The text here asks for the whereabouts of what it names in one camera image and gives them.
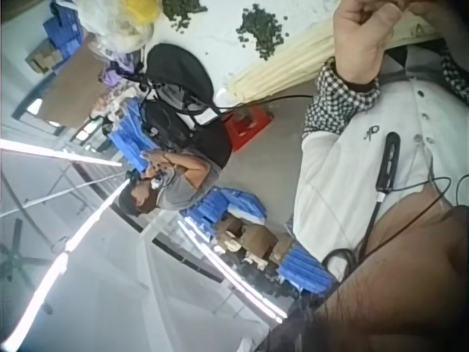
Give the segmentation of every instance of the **checkered shirt cuff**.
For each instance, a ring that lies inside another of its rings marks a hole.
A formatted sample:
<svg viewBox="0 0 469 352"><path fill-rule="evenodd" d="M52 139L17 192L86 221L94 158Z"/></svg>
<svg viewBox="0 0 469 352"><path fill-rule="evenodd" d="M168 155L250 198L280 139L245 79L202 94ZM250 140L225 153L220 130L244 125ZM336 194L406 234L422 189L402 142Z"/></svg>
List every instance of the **checkered shirt cuff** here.
<svg viewBox="0 0 469 352"><path fill-rule="evenodd" d="M319 92L306 111L303 138L318 131L341 134L355 114L370 110L380 96L377 78L368 92L355 92L337 76L334 67L335 59L330 58L321 68Z"/></svg>
<svg viewBox="0 0 469 352"><path fill-rule="evenodd" d="M465 72L456 62L454 62L448 49L445 49L442 52L441 58L443 75L445 75L451 89L462 99L462 101L469 105L469 73Z"/></svg>

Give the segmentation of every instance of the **red plastic stool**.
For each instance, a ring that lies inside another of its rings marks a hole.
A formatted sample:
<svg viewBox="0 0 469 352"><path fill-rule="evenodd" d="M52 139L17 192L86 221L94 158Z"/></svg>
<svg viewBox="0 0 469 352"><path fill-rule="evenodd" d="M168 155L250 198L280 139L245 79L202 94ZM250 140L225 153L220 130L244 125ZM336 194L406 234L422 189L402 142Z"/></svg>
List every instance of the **red plastic stool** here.
<svg viewBox="0 0 469 352"><path fill-rule="evenodd" d="M272 122L273 116L257 107L249 108L247 112L239 115L232 111L225 115L226 131L232 141L233 151L241 149L253 139L260 131Z"/></svg>

